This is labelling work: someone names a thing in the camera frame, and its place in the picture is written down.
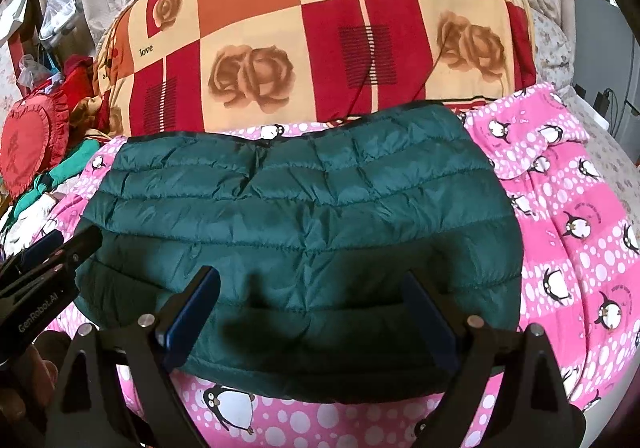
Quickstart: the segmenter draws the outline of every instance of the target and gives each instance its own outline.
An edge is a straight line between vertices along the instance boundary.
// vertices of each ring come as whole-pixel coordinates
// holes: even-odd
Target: clear plastic bag
[[[76,26],[81,11],[80,0],[47,0],[39,35],[44,47],[50,50],[59,43]]]
[[[30,54],[26,54],[20,59],[18,67],[20,68],[18,83],[30,90],[53,75],[49,69],[36,62]]]

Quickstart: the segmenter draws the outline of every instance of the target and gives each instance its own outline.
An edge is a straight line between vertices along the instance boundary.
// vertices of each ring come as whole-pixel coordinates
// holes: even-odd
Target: red ruffled pillow
[[[18,197],[36,175],[65,157],[69,111],[63,92],[35,94],[16,102],[4,122],[0,142],[0,173],[12,195]]]

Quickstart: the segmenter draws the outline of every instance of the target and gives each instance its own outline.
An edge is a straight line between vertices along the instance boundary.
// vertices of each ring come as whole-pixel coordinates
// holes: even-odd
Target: pink bed sheet
[[[465,128],[511,197],[524,245],[520,327],[545,327],[570,401],[593,406],[618,381],[640,342],[638,244],[625,212],[591,165],[588,139],[549,84],[541,84],[466,114]],[[296,136],[327,125],[268,125],[228,134],[248,139]],[[56,214],[65,237],[75,227],[117,150],[116,138],[96,154],[104,168],[85,169],[91,189]],[[72,304],[50,325],[73,336],[86,318]],[[119,367],[129,406],[141,412],[127,367]],[[442,395],[402,402],[315,404],[254,396],[175,371],[172,381],[212,446],[406,448],[418,420]],[[492,378],[464,441],[477,445],[490,419],[502,377]]]

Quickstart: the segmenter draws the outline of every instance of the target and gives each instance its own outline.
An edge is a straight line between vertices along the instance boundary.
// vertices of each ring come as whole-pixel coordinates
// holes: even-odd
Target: silver bolt
[[[545,334],[545,328],[542,327],[539,323],[532,323],[529,325],[529,330],[533,334],[533,336],[543,336]]]
[[[138,325],[140,325],[140,327],[149,327],[150,325],[153,325],[155,321],[155,316],[153,316],[151,313],[146,313],[138,318]]]
[[[473,327],[474,329],[482,329],[482,327],[484,327],[484,320],[477,314],[472,314],[470,317],[468,317],[466,319],[466,323],[469,327]]]
[[[90,323],[83,323],[78,328],[78,334],[81,336],[87,336],[93,329],[94,329],[94,326],[92,326]]]

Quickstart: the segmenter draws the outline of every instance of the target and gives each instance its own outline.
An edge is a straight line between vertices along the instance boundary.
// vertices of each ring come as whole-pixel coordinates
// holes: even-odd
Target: green cloth
[[[523,246],[458,118],[413,102],[296,138],[130,139],[83,213],[103,245],[80,310],[128,325],[202,265],[222,292],[184,370],[262,396],[395,401],[446,388],[401,298],[408,269],[514,330]]]
[[[91,156],[98,152],[98,149],[100,149],[98,141],[84,139],[77,147],[69,151],[59,165],[48,172],[38,174],[33,180],[33,188],[22,194],[15,203],[12,215],[9,216],[4,227],[11,227],[18,220],[18,216],[35,203],[42,194],[57,188],[69,178],[82,172]]]

